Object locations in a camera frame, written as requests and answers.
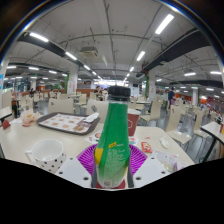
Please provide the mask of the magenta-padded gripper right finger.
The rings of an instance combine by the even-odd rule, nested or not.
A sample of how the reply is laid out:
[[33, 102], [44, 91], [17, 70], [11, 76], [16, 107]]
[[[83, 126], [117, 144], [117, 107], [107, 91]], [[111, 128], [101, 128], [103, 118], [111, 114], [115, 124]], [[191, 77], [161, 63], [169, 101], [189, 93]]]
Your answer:
[[130, 146], [127, 182], [129, 188], [140, 188], [157, 181], [169, 172], [155, 157], [148, 157], [136, 146]]

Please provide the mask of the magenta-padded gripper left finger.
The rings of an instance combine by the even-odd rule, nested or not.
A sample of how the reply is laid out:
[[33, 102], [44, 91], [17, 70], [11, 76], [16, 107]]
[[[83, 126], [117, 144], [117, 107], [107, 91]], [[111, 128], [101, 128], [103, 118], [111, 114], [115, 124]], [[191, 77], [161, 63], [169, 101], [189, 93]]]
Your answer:
[[81, 187], [95, 188], [97, 185], [95, 148], [95, 145], [91, 145], [77, 157], [69, 157], [58, 169], [56, 175]]

